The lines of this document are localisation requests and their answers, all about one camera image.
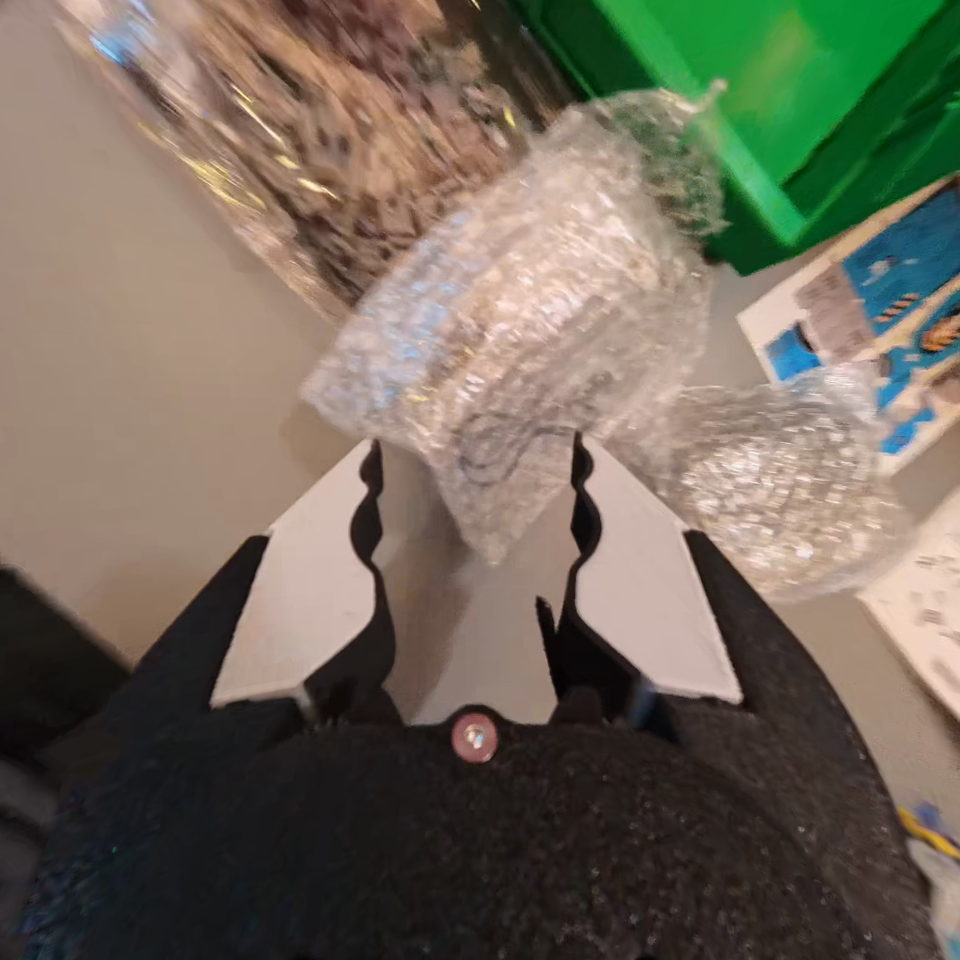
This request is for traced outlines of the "clear bag of brick pieces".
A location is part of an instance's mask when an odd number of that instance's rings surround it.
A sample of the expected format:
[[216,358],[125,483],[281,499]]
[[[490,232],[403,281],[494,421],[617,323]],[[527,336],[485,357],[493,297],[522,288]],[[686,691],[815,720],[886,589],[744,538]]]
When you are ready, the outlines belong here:
[[332,327],[574,100],[508,2],[56,2],[234,234]]

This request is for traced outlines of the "grey desk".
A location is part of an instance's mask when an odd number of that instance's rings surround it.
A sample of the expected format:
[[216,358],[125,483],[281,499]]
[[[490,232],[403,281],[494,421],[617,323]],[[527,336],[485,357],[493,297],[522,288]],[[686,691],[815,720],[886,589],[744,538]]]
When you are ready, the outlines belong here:
[[[298,402],[332,332],[67,48],[49,2],[2,2],[2,559],[135,664],[251,534],[353,446]],[[565,488],[487,566],[429,476],[383,452],[377,552],[408,721],[554,706],[535,598],[576,551]],[[958,724],[852,594],[777,612],[894,797],[958,829]]]

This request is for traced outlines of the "open instruction booklet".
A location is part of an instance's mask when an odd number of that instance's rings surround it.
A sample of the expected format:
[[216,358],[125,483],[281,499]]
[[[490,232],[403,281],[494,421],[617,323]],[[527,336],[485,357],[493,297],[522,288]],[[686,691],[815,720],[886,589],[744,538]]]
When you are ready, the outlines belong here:
[[901,560],[857,599],[903,663],[959,719],[959,489],[918,529]]

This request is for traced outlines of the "black perforated chair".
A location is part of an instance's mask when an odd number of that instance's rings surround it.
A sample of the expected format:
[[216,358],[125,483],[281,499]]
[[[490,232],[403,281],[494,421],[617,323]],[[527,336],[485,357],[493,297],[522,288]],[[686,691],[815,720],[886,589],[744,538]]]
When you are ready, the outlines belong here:
[[100,714],[131,670],[15,568],[1,567],[1,753],[34,764]]

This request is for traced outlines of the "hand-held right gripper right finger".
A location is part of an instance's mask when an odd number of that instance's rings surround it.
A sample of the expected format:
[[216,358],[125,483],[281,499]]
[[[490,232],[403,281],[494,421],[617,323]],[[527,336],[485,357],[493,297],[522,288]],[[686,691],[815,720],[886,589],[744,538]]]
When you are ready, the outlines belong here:
[[575,436],[570,532],[577,555],[558,615],[536,615],[559,705],[579,696],[641,729],[666,698],[743,704],[690,549],[690,527],[598,441]]

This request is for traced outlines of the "blue sticker sheet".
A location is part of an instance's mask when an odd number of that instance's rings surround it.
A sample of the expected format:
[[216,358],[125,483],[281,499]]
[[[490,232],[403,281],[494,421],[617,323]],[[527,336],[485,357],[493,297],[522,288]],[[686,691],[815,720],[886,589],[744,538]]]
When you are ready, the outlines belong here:
[[771,382],[869,362],[896,474],[958,421],[958,175],[850,229],[737,320]]

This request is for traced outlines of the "pile of brick pieces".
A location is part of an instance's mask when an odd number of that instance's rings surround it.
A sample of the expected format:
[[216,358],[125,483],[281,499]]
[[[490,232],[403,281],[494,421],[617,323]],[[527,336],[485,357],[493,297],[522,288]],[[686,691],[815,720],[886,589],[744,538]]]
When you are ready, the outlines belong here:
[[928,801],[898,805],[910,857],[924,878],[934,934],[946,959],[959,958],[959,834]]

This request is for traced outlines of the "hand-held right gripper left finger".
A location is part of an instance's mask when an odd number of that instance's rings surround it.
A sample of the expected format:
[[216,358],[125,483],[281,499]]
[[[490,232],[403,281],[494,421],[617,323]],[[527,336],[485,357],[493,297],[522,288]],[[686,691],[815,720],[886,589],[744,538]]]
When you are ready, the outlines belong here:
[[397,636],[375,553],[379,442],[363,440],[274,521],[210,707],[287,698],[333,718],[379,690]]

